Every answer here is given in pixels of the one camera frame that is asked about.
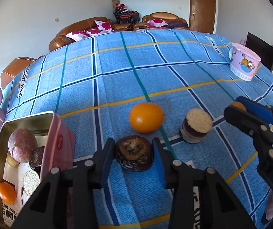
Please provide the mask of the person right hand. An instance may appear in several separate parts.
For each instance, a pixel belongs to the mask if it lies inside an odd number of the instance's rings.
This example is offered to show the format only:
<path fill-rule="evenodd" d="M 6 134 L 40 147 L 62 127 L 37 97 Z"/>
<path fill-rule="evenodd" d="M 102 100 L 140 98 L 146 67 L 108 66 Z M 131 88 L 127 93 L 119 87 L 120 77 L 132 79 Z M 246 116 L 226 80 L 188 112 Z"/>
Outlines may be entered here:
<path fill-rule="evenodd" d="M 270 221 L 273 218 L 273 192 L 270 191 L 268 195 L 268 201 L 266 203 L 265 218 Z"/>

